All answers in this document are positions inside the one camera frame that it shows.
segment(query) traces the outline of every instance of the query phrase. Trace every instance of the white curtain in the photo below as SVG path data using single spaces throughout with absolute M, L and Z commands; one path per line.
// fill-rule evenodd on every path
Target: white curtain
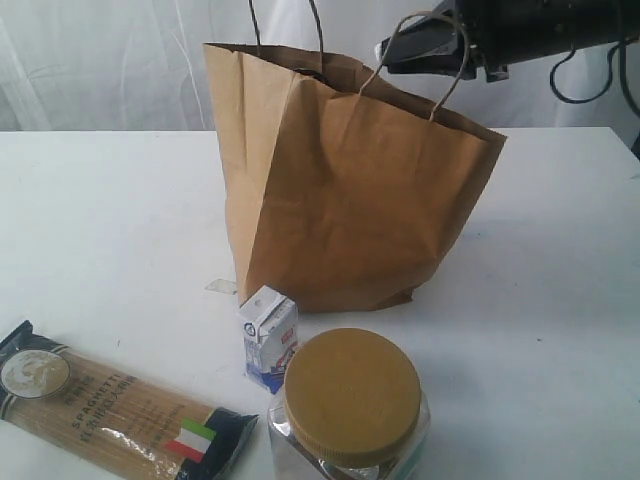
M 374 45 L 399 18 L 435 0 L 316 0 L 327 50 L 374 65 Z M 307 0 L 255 0 L 265 43 L 317 48 Z M 202 130 L 214 128 L 201 44 L 254 43 L 246 0 L 0 0 L 0 130 Z M 606 47 L 580 52 L 559 73 L 568 96 L 598 91 Z M 464 82 L 449 107 L 491 127 L 608 125 L 631 145 L 640 120 L 619 84 L 570 106 L 549 89 L 558 57 L 515 65 L 511 79 Z M 640 99 L 640 46 L 629 49 Z M 451 81 L 387 77 L 437 98 Z

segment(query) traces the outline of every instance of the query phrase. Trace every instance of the black machine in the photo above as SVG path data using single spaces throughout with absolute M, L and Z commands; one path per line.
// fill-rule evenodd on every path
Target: black machine
M 475 79 L 484 68 L 487 81 L 509 78 L 508 66 L 562 52 L 566 59 L 550 76 L 554 93 L 567 103 L 587 103 L 604 95 L 613 83 L 613 61 L 618 53 L 623 94 L 640 117 L 627 81 L 627 46 L 640 36 L 640 0 L 444 0 L 435 13 L 455 18 L 470 39 L 470 60 L 463 79 Z M 576 51 L 614 43 L 608 55 L 609 79 L 590 99 L 570 99 L 555 85 L 560 65 Z M 386 52 L 389 39 L 379 46 L 389 73 L 458 74 L 465 45 L 462 35 L 436 18 L 420 20 L 402 30 Z

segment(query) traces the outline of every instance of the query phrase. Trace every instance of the small milk carton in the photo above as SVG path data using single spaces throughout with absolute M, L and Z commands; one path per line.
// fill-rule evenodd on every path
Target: small milk carton
M 247 375 L 271 393 L 298 346 L 298 309 L 293 300 L 264 286 L 240 307 Z

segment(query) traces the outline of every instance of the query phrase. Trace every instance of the white table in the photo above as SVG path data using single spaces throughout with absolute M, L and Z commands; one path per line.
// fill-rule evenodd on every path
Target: white table
M 608 129 L 510 139 L 415 302 L 304 318 L 355 325 L 415 362 L 433 409 L 418 479 L 640 475 L 640 162 Z M 0 134 L 0 330 L 36 331 L 243 412 L 214 133 Z M 2 478 L 114 478 L 9 424 Z M 264 422 L 234 479 L 273 479 Z

